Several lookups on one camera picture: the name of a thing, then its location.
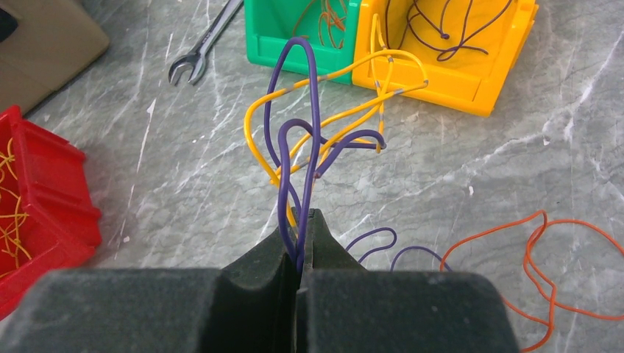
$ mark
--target marble countertop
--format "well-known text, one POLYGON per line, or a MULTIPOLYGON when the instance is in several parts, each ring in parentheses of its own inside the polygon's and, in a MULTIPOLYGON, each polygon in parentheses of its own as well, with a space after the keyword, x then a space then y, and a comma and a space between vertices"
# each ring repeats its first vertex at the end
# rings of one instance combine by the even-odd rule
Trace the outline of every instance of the marble countertop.
MULTIPOLYGON (((592 222, 624 242, 624 3, 541 0, 536 23, 491 118, 411 99, 387 105, 388 148, 349 151, 316 183, 312 206, 346 245, 375 227, 398 244, 365 266, 388 269, 404 246, 444 252, 466 236, 545 209, 592 222)), ((99 267, 223 267, 276 227, 276 190, 249 152, 247 107, 266 92, 270 68, 245 57, 242 10, 209 54, 197 85, 173 87, 166 72, 224 0, 86 1, 110 36, 109 51, 28 118, 88 155, 93 201, 102 209, 99 267)), ((278 87, 301 79, 283 74, 278 87)), ((322 114, 374 96, 324 82, 322 114)), ((308 118, 307 91, 274 104, 273 128, 308 118)), ((254 129, 260 128, 256 116, 254 129)), ((302 184, 301 173, 294 177, 302 184)), ((490 279, 540 317, 547 302, 522 272, 538 221, 460 248, 455 268, 490 279)), ((389 241, 364 241, 363 254, 389 241)), ((559 300, 624 313, 624 262, 587 229, 549 229, 535 261, 559 285, 559 300)), ((402 270, 437 268, 408 253, 402 270)), ((521 346, 545 328, 510 311, 521 346)), ((624 323, 558 310, 541 352, 621 352, 624 323)))

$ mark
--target wire bundle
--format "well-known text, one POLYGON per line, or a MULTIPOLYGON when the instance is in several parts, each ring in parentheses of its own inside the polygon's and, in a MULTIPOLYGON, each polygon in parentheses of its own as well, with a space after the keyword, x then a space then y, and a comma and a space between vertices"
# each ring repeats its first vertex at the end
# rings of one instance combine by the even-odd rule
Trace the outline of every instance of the wire bundle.
POLYGON ((283 238, 284 244, 286 246, 286 250, 288 255, 290 256, 293 263, 296 264, 297 270, 300 272, 303 267, 303 254, 304 254, 304 244, 305 244, 305 232, 308 222, 308 211, 310 209, 310 200, 311 193, 314 184, 314 180, 320 178, 324 172, 331 166, 331 164, 336 160, 338 155, 345 148, 350 149, 375 149, 377 152, 380 152, 381 149, 386 147, 386 143, 383 139, 383 102, 393 96, 400 95, 404 92, 408 92, 410 90, 418 90, 427 87, 428 79, 427 74, 423 72, 424 82, 420 85, 412 85, 406 88, 402 88, 399 90, 393 90, 388 92, 389 81, 392 72, 392 63, 394 59, 392 55, 397 55, 401 57, 405 57, 409 60, 413 60, 420 67, 422 64, 420 60, 414 55, 400 50, 390 50, 386 49, 386 45, 383 42, 383 38, 380 31, 379 18, 375 16, 373 18, 373 26, 371 32, 371 53, 370 55, 358 60, 352 65, 347 66, 341 70, 333 72, 328 75, 317 76, 316 73, 316 61, 314 59, 314 53, 311 48, 311 45, 304 38, 292 38, 290 39, 285 48, 280 55, 280 58, 277 61, 275 69, 273 71, 271 81, 269 83, 269 89, 267 90, 267 94, 255 101, 251 104, 247 113, 245 115, 244 121, 244 133, 245 138, 247 139, 247 144, 249 149, 254 154, 260 165, 264 168, 266 173, 269 175, 271 183, 277 185, 278 187, 278 197, 277 197, 277 219, 278 219, 278 229, 280 231, 280 235, 283 238), (374 52, 375 50, 375 38, 377 38, 379 45, 382 50, 374 52), (282 66, 286 60, 286 56, 293 46, 301 46, 304 48, 306 56, 308 58, 308 79, 304 79, 295 83, 290 88, 283 88, 281 90, 275 91, 275 86, 277 84, 277 78, 281 72, 282 66), (353 68, 363 65, 372 61, 374 58, 379 56, 386 56, 389 63, 390 69, 386 75, 386 79, 382 84, 378 82, 375 76, 375 81, 377 83, 377 98, 368 101, 358 107, 346 110, 342 113, 332 115, 329 118, 321 121, 320 117, 320 107, 319 107, 319 92, 318 92, 318 83, 321 81, 335 79, 341 75, 344 75, 353 68), (277 142, 280 150, 280 155, 277 155, 277 152, 274 150, 273 142, 270 134, 270 117, 271 117, 271 103, 273 99, 277 97, 283 96, 287 93, 292 92, 293 90, 297 90, 306 85, 310 86, 310 101, 311 101, 311 113, 312 113, 312 124, 309 124, 307 121, 303 121, 301 119, 291 119, 284 123, 281 126, 280 131, 277 136, 277 142), (275 170, 271 168, 271 166, 264 159, 262 154, 258 151, 258 147, 255 145, 252 136, 251 130, 251 120, 254 111, 256 111, 259 106, 264 104, 264 137, 267 148, 269 150, 269 155, 272 159, 272 162, 275 164, 275 170), (331 124, 335 121, 346 118, 347 116, 359 113, 361 111, 369 109, 363 116, 361 116, 356 121, 348 124, 345 128, 340 130, 337 134, 332 136, 330 139, 323 138, 321 136, 321 128, 331 124), (379 115, 378 121, 378 131, 363 129, 354 131, 360 125, 364 124, 375 114, 379 115), (297 144, 289 151, 289 146, 286 141, 286 136, 288 131, 294 127, 301 127, 306 130, 307 134, 304 135, 303 138, 297 142, 297 144), (291 158, 293 158, 297 152, 302 148, 303 144, 312 137, 312 146, 310 157, 302 164, 299 165, 291 165, 291 158), (375 142, 369 142, 364 140, 364 137, 372 138, 375 142), (308 169, 305 175, 304 182, 304 191, 302 194, 301 201, 295 191, 293 185, 290 183, 290 175, 300 170, 301 168, 307 166, 308 169), (291 208, 289 207, 288 195, 290 194, 294 208, 297 211, 298 221, 295 219, 291 208), (288 224, 290 224, 290 229, 293 231, 295 237, 297 238, 296 244, 293 244, 291 241, 288 224))
POLYGON ((7 254, 15 261, 15 268, 13 270, 0 273, 0 278, 11 274, 14 270, 20 267, 19 255, 20 252, 24 256, 31 260, 31 256, 28 251, 21 245, 19 229, 26 221, 28 215, 20 211, 21 196, 17 193, 9 190, 3 186, 5 181, 9 181, 7 178, 13 178, 17 181, 18 177, 15 171, 11 167, 11 164, 15 162, 15 155, 13 154, 13 139, 9 139, 7 143, 7 153, 0 152, 0 202, 11 202, 11 199, 15 199, 15 206, 8 207, 13 208, 13 212, 6 215, 0 215, 0 253, 7 254), (7 225, 4 225, 4 220, 9 219, 7 225))
MULTIPOLYGON (((488 54, 487 50, 485 50, 483 48, 476 47, 476 46, 467 46, 466 42, 468 42, 469 40, 473 39, 474 36, 476 36, 477 34, 482 32, 484 29, 486 29, 487 27, 491 26, 496 20, 498 20, 500 18, 500 16, 502 16, 503 13, 505 13, 505 11, 507 11, 509 6, 511 5, 511 0, 507 1, 505 6, 503 7, 503 9, 498 14, 496 14, 496 16, 493 17, 493 19, 491 19, 490 21, 486 22, 483 26, 479 27, 477 30, 475 30, 470 35, 467 35, 466 34, 466 29, 467 29, 467 26, 468 26, 468 17, 470 16, 470 10, 472 9, 472 3, 473 3, 473 0, 469 0, 468 7, 466 9, 466 15, 464 16, 463 26, 461 28, 461 37, 459 38, 458 43, 456 45, 454 45, 454 46, 450 46, 449 48, 442 49, 442 48, 438 48, 438 47, 432 46, 429 43, 425 42, 416 33, 416 30, 414 29, 414 26, 413 26, 413 21, 416 18, 418 18, 418 17, 422 18, 422 20, 424 20, 429 26, 431 26, 431 28, 433 28, 436 32, 438 32, 440 34, 440 38, 445 39, 445 40, 449 40, 450 39, 450 35, 444 31, 444 16, 446 15, 447 8, 448 8, 448 5, 449 5, 450 1, 451 0, 446 0, 446 2, 444 3, 444 6, 442 8, 442 14, 440 15, 439 25, 437 26, 434 22, 432 22, 432 20, 429 19, 429 17, 426 16, 426 14, 423 13, 423 11, 421 11, 420 7, 418 6, 418 0, 413 0, 413 3, 410 4, 410 7, 408 8, 407 15, 406 15, 407 24, 405 25, 405 30, 403 31, 403 36, 401 37, 401 41, 400 41, 399 46, 397 48, 401 49, 401 47, 403 46, 403 42, 405 41, 405 36, 407 35, 407 31, 409 29, 409 31, 412 33, 412 35, 420 43, 422 43, 422 45, 426 46, 427 48, 429 48, 431 50, 439 52, 439 55, 437 57, 437 60, 439 62, 450 60, 452 57, 455 56, 455 54, 457 54, 459 49, 469 49, 469 50, 480 51, 480 52, 484 53, 485 55, 487 55, 488 54)), ((391 4, 391 0, 388 0, 388 3, 386 5, 386 16, 385 16, 385 19, 386 19, 386 38, 388 38, 388 35, 389 35, 388 14, 390 12, 390 4, 391 4)))
MULTIPOLYGON (((508 228, 512 228, 515 226, 519 226, 520 224, 525 224, 529 221, 532 221, 536 218, 538 218, 539 216, 542 217, 543 221, 542 221, 542 225, 537 227, 533 233, 531 233, 531 236, 528 238, 527 243, 526 243, 526 247, 525 247, 525 254, 524 254, 524 258, 522 260, 522 268, 524 269, 525 274, 527 275, 527 277, 532 281, 532 283, 535 285, 535 288, 539 291, 539 294, 544 298, 544 300, 548 301, 548 320, 544 320, 541 318, 537 318, 535 316, 532 316, 530 314, 527 314, 526 312, 522 311, 521 309, 519 309, 518 307, 516 307, 515 305, 513 305, 510 301, 508 301, 507 299, 503 298, 503 302, 505 303, 505 305, 507 305, 510 309, 512 309, 515 313, 521 315, 524 318, 527 318, 531 321, 537 322, 539 324, 542 324, 544 326, 547 327, 547 331, 544 334, 544 336, 542 337, 541 340, 539 340, 537 343, 524 348, 522 350, 522 352, 532 352, 542 346, 544 346, 544 344, 546 344, 546 342, 548 342, 548 340, 550 339, 550 337, 553 334, 553 331, 555 329, 555 309, 557 307, 564 309, 566 311, 570 311, 570 312, 574 312, 574 313, 579 313, 585 316, 589 316, 591 318, 598 318, 601 320, 608 320, 608 321, 622 321, 624 320, 624 315, 601 315, 601 314, 597 314, 588 310, 583 310, 583 309, 579 309, 577 307, 572 307, 566 304, 563 304, 559 301, 557 301, 556 297, 557 297, 557 285, 555 282, 553 282, 550 278, 548 278, 543 272, 542 270, 539 268, 539 266, 533 261, 533 258, 531 256, 531 253, 533 251, 533 249, 535 248, 538 240, 541 238, 541 236, 543 236, 543 234, 545 233, 546 229, 548 229, 548 227, 551 227, 553 225, 556 224, 577 224, 577 225, 581 225, 584 227, 588 227, 592 230, 594 230, 595 232, 597 232, 598 234, 602 235, 604 238, 606 238, 611 244, 613 244, 613 246, 615 246, 615 248, 622 254, 622 256, 624 256, 624 248, 609 234, 607 234, 605 231, 603 231, 602 229, 598 228, 597 226, 593 225, 593 224, 589 224, 585 221, 579 221, 579 220, 575 220, 575 219, 558 219, 555 221, 548 221, 548 217, 547 217, 547 213, 544 210, 540 210, 535 212, 533 215, 528 216, 527 218, 521 219, 519 221, 514 221, 508 224, 504 224, 502 226, 498 226, 498 227, 494 227, 492 229, 486 230, 485 232, 481 232, 478 233, 476 235, 473 235, 471 237, 465 238, 463 240, 460 240, 459 242, 457 242, 456 244, 454 244, 453 246, 451 246, 446 253, 444 253, 444 256, 440 257, 440 255, 438 255, 437 253, 435 253, 433 250, 424 247, 424 246, 408 246, 404 249, 402 249, 401 251, 399 251, 395 256, 394 259, 392 260, 392 264, 390 266, 390 271, 394 270, 394 267, 399 259, 399 257, 404 254, 406 251, 408 250, 423 250, 425 252, 428 252, 429 254, 433 255, 439 262, 440 262, 440 266, 439 266, 439 270, 443 271, 445 268, 447 269, 447 271, 452 271, 451 267, 448 265, 447 263, 447 258, 451 255, 451 253, 453 253, 453 251, 455 251, 458 247, 469 243, 470 241, 476 240, 478 238, 482 238, 486 235, 490 235, 492 233, 498 232, 500 230, 503 229, 508 229, 508 228), (548 286, 550 287, 550 293, 547 293, 547 291, 544 289, 544 286, 542 284, 540 284, 537 280, 537 278, 531 273, 530 269, 533 270, 535 273, 537 273, 537 275, 544 280, 548 286)), ((366 259, 369 255, 375 253, 375 252, 379 252, 385 249, 390 249, 396 242, 397 242, 397 233, 391 229, 391 228, 382 228, 382 229, 376 229, 375 231, 371 231, 368 232, 364 235, 361 235, 359 237, 357 237, 356 239, 354 239, 347 247, 347 251, 349 251, 357 242, 363 240, 364 238, 367 238, 369 236, 374 235, 377 232, 380 232, 382 230, 387 230, 390 231, 393 234, 393 241, 386 246, 380 246, 374 249, 369 250, 367 253, 365 253, 362 257, 360 257, 360 259, 358 260, 358 262, 362 262, 364 261, 364 259, 366 259)))
MULTIPOLYGON (((332 30, 333 28, 337 28, 338 31, 344 33, 344 31, 347 29, 344 23, 344 21, 347 20, 347 6, 344 4, 344 0, 340 0, 340 7, 343 13, 343 15, 340 16, 332 8, 330 1, 331 0, 320 0, 321 15, 319 16, 319 42, 321 43, 322 46, 325 46, 325 41, 323 40, 323 29, 322 29, 323 23, 325 23, 325 25, 327 25, 327 36, 330 38, 332 47, 336 49, 342 49, 342 46, 344 44, 344 39, 341 39, 340 42, 336 44, 336 42, 333 39, 332 30)), ((297 22, 295 23, 293 27, 293 30, 292 30, 293 37, 297 36, 297 29, 299 28, 301 21, 303 20, 303 18, 308 13, 308 11, 310 10, 310 8, 312 7, 314 3, 316 3, 316 0, 311 0, 308 6, 305 7, 305 10, 303 10, 303 13, 301 14, 301 16, 299 17, 299 19, 297 20, 297 22)))

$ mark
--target green storage bin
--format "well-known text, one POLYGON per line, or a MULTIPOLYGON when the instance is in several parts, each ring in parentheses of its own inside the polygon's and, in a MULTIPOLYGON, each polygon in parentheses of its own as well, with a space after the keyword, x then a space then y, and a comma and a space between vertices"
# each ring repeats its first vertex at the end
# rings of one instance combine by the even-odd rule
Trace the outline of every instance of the green storage bin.
MULTIPOLYGON (((316 0, 297 27, 297 35, 307 35, 314 50, 319 75, 329 74, 353 63, 355 35, 358 30, 361 0, 344 0, 347 18, 344 33, 333 28, 332 36, 336 43, 344 39, 341 49, 332 47, 327 36, 327 25, 322 31, 325 46, 319 40, 319 16, 321 1, 316 0)), ((247 58, 251 63, 275 67, 284 45, 292 37, 297 20, 309 4, 309 0, 245 0, 245 30, 247 35, 247 58)), ((331 7, 342 15, 339 0, 330 0, 331 7)), ((295 46, 283 66, 284 70, 298 74, 308 74, 308 61, 305 52, 295 46)), ((336 82, 351 85, 351 73, 334 79, 336 82)))

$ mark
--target open-end wrench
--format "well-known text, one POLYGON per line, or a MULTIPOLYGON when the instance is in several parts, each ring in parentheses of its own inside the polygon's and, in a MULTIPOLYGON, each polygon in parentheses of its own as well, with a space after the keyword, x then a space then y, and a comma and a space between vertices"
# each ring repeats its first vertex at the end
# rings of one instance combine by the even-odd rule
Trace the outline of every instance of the open-end wrench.
POLYGON ((227 0, 225 7, 216 16, 213 23, 202 36, 202 39, 195 44, 192 50, 177 58, 169 68, 169 83, 177 85, 183 72, 192 70, 188 78, 188 83, 195 85, 206 72, 206 54, 214 46, 225 27, 231 22, 234 15, 241 8, 243 0, 227 0))

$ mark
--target purple wire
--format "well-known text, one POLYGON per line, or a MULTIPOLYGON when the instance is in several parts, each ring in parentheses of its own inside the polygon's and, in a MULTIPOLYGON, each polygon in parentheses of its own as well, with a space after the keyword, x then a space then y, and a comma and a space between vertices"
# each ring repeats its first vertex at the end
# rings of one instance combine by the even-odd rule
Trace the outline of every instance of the purple wire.
MULTIPOLYGON (((392 233, 392 236, 393 236, 392 242, 388 245, 379 246, 377 248, 373 248, 367 251, 358 260, 358 263, 362 263, 362 261, 364 261, 364 259, 366 259, 370 254, 374 254, 375 252, 380 252, 382 250, 390 249, 392 246, 394 246, 397 243, 397 238, 398 238, 397 232, 395 232, 394 229, 390 227, 382 227, 382 228, 373 229, 370 232, 366 232, 360 235, 359 237, 357 237, 356 239, 353 239, 351 243, 349 243, 349 245, 347 245, 347 247, 344 249, 349 251, 358 241, 363 240, 364 238, 370 237, 371 235, 374 235, 383 231, 388 231, 392 233)), ((404 249, 401 249, 401 251, 399 251, 394 256, 394 259, 392 260, 392 264, 390 265, 390 272, 394 271, 394 267, 396 266, 397 261, 399 260, 399 257, 401 257, 401 255, 403 255, 405 252, 409 250, 423 250, 424 252, 428 252, 429 254, 433 255, 436 259, 438 259, 439 262, 442 262, 442 257, 438 255, 434 250, 431 250, 425 246, 408 246, 404 249)), ((453 271, 453 269, 448 265, 448 263, 444 263, 444 268, 446 268, 448 271, 451 271, 451 272, 453 271)))
MULTIPOLYGON (((266 90, 266 94, 271 94, 275 92, 275 86, 277 85, 277 79, 280 76, 280 70, 277 70, 277 66, 273 70, 271 74, 271 80, 269 81, 269 88, 266 90)), ((273 101, 268 101, 264 104, 264 141, 266 142, 266 148, 269 150, 269 155, 275 163, 275 167, 279 168, 281 166, 280 159, 277 158, 277 154, 275 153, 275 148, 273 147, 273 141, 271 140, 271 103, 273 101)), ((301 213, 301 202, 299 201, 299 197, 297 192, 294 189, 293 185, 288 186, 288 192, 291 193, 291 197, 293 199, 294 208, 297 213, 301 213)))
MULTIPOLYGON (((431 250, 427 247, 424 246, 408 246, 404 249, 402 249, 400 252, 398 252, 395 256, 394 259, 392 260, 392 264, 390 265, 390 272, 394 271, 394 265, 397 264, 397 261, 399 260, 399 257, 406 251, 408 250, 423 250, 425 252, 428 252, 429 254, 432 254, 436 259, 438 259, 439 262, 442 262, 442 257, 440 255, 438 255, 434 250, 431 250)), ((444 268, 446 268, 448 271, 453 271, 451 269, 451 267, 447 264, 444 263, 444 268)))
MULTIPOLYGON (((440 49, 440 48, 436 48, 435 46, 430 45, 429 43, 426 43, 423 39, 421 39, 421 37, 418 36, 416 31, 412 27, 411 22, 412 22, 413 19, 415 19, 416 17, 418 17, 420 15, 420 16, 422 16, 422 18, 427 23, 429 23, 429 25, 431 27, 433 27, 434 30, 436 30, 436 32, 438 32, 441 35, 441 37, 443 39, 449 39, 450 36, 447 33, 444 32, 443 25, 444 25, 444 15, 445 15, 445 13, 447 11, 447 7, 448 7, 448 4, 450 3, 450 0, 446 0, 446 2, 444 3, 444 7, 442 8, 442 15, 440 17, 440 27, 439 28, 424 13, 422 13, 420 8, 418 7, 417 2, 418 2, 418 0, 414 0, 413 4, 410 5, 410 7, 408 8, 408 12, 407 12, 408 24, 405 27, 405 31, 403 32, 403 38, 401 39, 401 43, 399 44, 398 48, 400 49, 401 45, 403 44, 403 41, 405 40, 405 34, 407 33, 407 29, 410 29, 410 31, 412 32, 414 37, 420 43, 422 43, 424 46, 428 47, 429 49, 434 50, 434 51, 438 51, 440 53, 438 55, 438 57, 437 57, 437 60, 440 61, 440 62, 444 62, 444 61, 450 60, 452 57, 455 56, 455 54, 457 54, 459 49, 476 50, 476 51, 480 51, 480 52, 484 53, 485 55, 487 55, 488 54, 487 50, 485 50, 483 48, 478 48, 476 46, 467 46, 465 44, 466 44, 466 42, 468 42, 468 40, 471 40, 474 36, 476 36, 479 32, 483 31, 485 28, 487 28, 488 26, 493 24, 498 18, 500 18, 500 16, 503 15, 503 13, 505 13, 505 11, 511 5, 511 0, 508 0, 506 5, 505 5, 505 7, 498 14, 496 14, 496 16, 493 17, 493 19, 491 19, 490 21, 485 23, 483 26, 481 26, 479 29, 474 31, 471 35, 466 37, 466 28, 467 28, 467 24, 468 24, 468 17, 469 17, 469 14, 470 14, 470 10, 472 9, 472 0, 470 0, 470 2, 468 3, 468 8, 467 8, 467 11, 466 11, 466 15, 464 16, 464 25, 462 26, 462 29, 461 29, 461 39, 459 40, 459 44, 457 46, 452 46, 452 47, 450 47, 448 49, 440 49), (413 16, 410 17, 409 13, 410 13, 412 8, 415 8, 418 13, 416 15, 413 15, 413 16)), ((388 4, 386 5, 386 37, 388 37, 388 33, 389 33, 389 28, 388 28, 389 7, 390 7, 390 1, 388 1, 388 4)))
POLYGON ((291 158, 288 153, 288 143, 286 142, 286 135, 290 128, 298 126, 300 124, 301 119, 292 119, 285 122, 280 127, 280 132, 277 136, 277 143, 280 146, 280 154, 282 157, 282 170, 280 175, 280 192, 277 195, 277 222, 278 227, 280 228, 280 234, 282 235, 282 240, 284 240, 284 244, 286 245, 286 251, 288 251, 288 256, 291 257, 291 260, 296 263, 297 262, 297 249, 295 249, 294 244, 291 242, 290 236, 288 234, 288 224, 286 219, 286 212, 288 211, 288 193, 284 192, 284 190, 288 190, 288 188, 292 187, 291 184, 291 158))
MULTIPOLYGON (((310 77, 310 106, 312 110, 312 152, 310 155, 310 162, 308 164, 308 170, 305 175, 304 182, 304 191, 303 198, 301 203, 301 210, 299 211, 299 238, 297 239, 297 246, 295 248, 294 255, 289 252, 291 255, 291 259, 296 261, 297 270, 301 272, 303 269, 303 253, 304 253, 304 244, 305 244, 305 232, 308 226, 308 212, 310 210, 310 197, 312 194, 312 185, 314 182, 314 169, 316 168, 316 162, 319 159, 319 149, 321 146, 321 113, 319 109, 319 81, 316 72, 316 59, 314 57, 314 51, 312 50, 312 46, 308 41, 301 37, 294 37, 286 42, 280 57, 277 59, 277 63, 275 64, 275 71, 277 74, 275 78, 272 77, 272 81, 275 80, 277 82, 277 77, 282 71, 282 67, 284 66, 284 62, 286 61, 286 57, 288 53, 292 49, 293 46, 301 46, 305 51, 305 56, 308 59, 308 76, 310 77)), ((281 153, 282 156, 288 154, 288 150, 283 151, 281 153)), ((284 166, 282 167, 282 175, 284 175, 284 166)), ((288 196, 284 195, 288 192, 288 189, 291 185, 284 183, 284 179, 280 180, 280 191, 278 194, 279 199, 287 199, 288 196)), ((280 233, 282 233, 282 238, 285 244, 289 244, 290 237, 288 236, 288 227, 286 226, 286 210, 282 210, 277 214, 278 217, 278 228, 280 233)))
POLYGON ((358 130, 356 132, 351 132, 350 134, 344 136, 338 145, 329 153, 327 159, 321 163, 321 165, 316 170, 315 177, 320 178, 324 172, 332 165, 332 163, 336 160, 340 152, 348 146, 350 141, 353 141, 356 138, 362 138, 364 136, 374 138, 381 145, 381 148, 384 149, 386 147, 386 142, 383 140, 383 136, 374 130, 358 130))
POLYGON ((394 229, 390 227, 382 227, 382 228, 373 229, 370 232, 364 233, 360 235, 359 237, 357 237, 356 239, 353 239, 353 241, 349 245, 347 245, 347 247, 344 249, 349 251, 358 241, 364 238, 367 238, 373 234, 377 234, 383 231, 388 231, 392 233, 392 237, 393 237, 392 242, 388 245, 379 246, 377 248, 373 248, 367 251, 366 254, 362 255, 362 257, 360 257, 360 259, 358 260, 359 263, 362 263, 362 261, 364 261, 364 259, 366 259, 370 254, 374 254, 375 252, 380 252, 382 250, 390 249, 392 246, 394 246, 397 243, 397 239, 398 239, 397 232, 395 232, 394 229))

